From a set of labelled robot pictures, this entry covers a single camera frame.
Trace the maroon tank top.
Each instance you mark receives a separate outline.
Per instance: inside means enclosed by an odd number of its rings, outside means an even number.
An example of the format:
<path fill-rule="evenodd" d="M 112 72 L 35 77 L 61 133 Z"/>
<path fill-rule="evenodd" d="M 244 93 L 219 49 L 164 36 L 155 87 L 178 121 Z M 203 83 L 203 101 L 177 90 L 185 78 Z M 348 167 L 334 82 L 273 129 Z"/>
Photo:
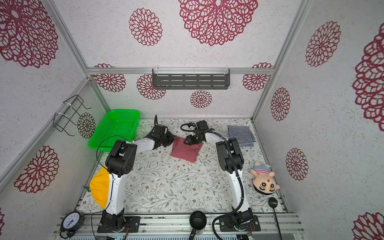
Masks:
<path fill-rule="evenodd" d="M 185 138 L 176 137 L 173 142 L 171 151 L 171 157 L 186 160 L 191 163 L 195 163 L 203 143 L 197 145 L 187 145 L 184 143 Z"/>

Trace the blue white striped tank top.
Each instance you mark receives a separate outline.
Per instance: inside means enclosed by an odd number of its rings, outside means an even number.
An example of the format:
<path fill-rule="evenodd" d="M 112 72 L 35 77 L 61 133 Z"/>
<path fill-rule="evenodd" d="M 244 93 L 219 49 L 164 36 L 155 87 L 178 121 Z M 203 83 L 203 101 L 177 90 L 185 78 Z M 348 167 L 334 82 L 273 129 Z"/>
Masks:
<path fill-rule="evenodd" d="M 240 147 L 253 147 L 256 141 L 248 126 L 228 126 L 229 138 L 236 138 Z"/>

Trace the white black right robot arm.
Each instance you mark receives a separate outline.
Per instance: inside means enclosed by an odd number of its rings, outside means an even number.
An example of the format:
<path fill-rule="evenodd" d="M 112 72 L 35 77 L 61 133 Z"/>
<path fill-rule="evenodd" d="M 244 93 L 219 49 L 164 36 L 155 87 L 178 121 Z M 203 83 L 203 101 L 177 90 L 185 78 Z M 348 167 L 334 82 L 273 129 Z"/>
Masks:
<path fill-rule="evenodd" d="M 225 217 L 232 217 L 238 225 L 250 222 L 253 219 L 253 212 L 246 197 L 243 183 L 244 157 L 237 139 L 228 139 L 217 133 L 213 128 L 209 128 L 204 120 L 183 124 L 180 129 L 183 132 L 191 133 L 184 141 L 189 146 L 202 142 L 216 145 L 219 165 L 229 178 L 233 198 L 234 209 L 225 214 Z"/>

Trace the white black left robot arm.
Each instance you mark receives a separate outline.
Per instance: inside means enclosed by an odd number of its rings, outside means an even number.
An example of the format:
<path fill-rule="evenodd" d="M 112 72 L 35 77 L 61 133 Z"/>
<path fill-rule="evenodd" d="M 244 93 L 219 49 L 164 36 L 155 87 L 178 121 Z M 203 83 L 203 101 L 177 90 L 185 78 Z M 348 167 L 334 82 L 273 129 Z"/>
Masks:
<path fill-rule="evenodd" d="M 104 212 L 117 216 L 124 212 L 124 188 L 128 174 L 132 171 L 136 154 L 167 147 L 173 143 L 173 135 L 165 125 L 156 124 L 144 138 L 129 142 L 117 140 L 106 160 L 109 176 L 109 193 Z"/>

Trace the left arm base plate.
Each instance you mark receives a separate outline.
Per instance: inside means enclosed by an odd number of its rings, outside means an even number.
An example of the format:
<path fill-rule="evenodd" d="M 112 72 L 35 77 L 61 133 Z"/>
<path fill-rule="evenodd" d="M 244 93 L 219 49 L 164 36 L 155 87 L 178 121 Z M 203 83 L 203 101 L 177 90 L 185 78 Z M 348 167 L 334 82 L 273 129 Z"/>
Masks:
<path fill-rule="evenodd" d="M 97 233 L 137 233 L 141 218 L 139 216 L 102 218 Z"/>

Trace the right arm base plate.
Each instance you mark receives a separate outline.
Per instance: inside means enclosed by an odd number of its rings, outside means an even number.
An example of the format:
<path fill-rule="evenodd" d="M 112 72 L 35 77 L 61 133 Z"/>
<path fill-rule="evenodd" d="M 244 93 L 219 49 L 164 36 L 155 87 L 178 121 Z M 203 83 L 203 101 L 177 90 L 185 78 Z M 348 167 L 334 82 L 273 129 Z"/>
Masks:
<path fill-rule="evenodd" d="M 253 215 L 252 219 L 244 223 L 240 223 L 234 215 L 227 216 L 220 219 L 220 231 L 221 232 L 259 232 L 261 225 L 256 215 Z"/>

